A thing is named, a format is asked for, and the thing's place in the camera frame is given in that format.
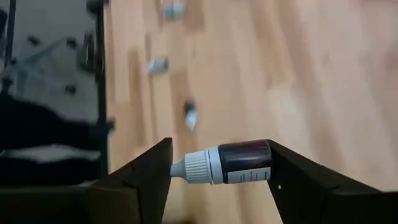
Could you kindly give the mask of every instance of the bottle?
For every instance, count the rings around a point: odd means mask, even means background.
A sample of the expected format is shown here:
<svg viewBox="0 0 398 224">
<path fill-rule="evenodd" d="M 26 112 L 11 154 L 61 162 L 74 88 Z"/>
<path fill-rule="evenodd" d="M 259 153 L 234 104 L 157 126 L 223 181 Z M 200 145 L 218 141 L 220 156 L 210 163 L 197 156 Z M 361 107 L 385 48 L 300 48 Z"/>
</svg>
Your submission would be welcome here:
<svg viewBox="0 0 398 224">
<path fill-rule="evenodd" d="M 186 154 L 171 166 L 170 175 L 189 184 L 237 184 L 269 180 L 271 149 L 266 140 L 222 144 Z"/>
</svg>

